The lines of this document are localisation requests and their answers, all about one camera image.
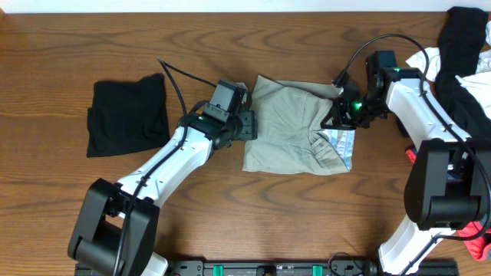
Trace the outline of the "khaki green shorts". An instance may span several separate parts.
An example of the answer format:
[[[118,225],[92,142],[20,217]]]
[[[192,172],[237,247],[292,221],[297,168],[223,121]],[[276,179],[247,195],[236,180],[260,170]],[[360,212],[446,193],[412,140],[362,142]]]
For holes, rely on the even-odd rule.
[[[245,143],[242,169],[319,176],[349,172],[355,132],[321,128],[340,93],[332,84],[273,81],[259,75],[251,106],[258,138]]]

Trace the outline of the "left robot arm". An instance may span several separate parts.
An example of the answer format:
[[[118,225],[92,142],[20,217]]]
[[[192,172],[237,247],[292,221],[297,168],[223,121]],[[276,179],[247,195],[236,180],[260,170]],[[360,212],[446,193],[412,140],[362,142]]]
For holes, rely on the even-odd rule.
[[[226,122],[189,113],[139,169],[116,183],[98,179],[90,186],[68,256],[101,275],[164,275],[169,262],[153,250],[164,202],[215,150],[256,137],[253,111],[230,115]]]

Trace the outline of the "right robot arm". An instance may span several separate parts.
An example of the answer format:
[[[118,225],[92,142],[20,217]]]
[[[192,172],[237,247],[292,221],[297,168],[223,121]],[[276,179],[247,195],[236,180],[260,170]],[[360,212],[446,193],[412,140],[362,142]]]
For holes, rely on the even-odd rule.
[[[325,129],[367,128],[377,117],[397,116],[417,156],[404,190],[406,215],[377,259],[354,264],[356,275],[450,275],[453,264],[424,258],[444,239],[477,240],[490,228],[490,144],[471,137],[437,103],[417,68],[392,65],[367,72],[368,92],[342,71],[342,90],[321,122]]]

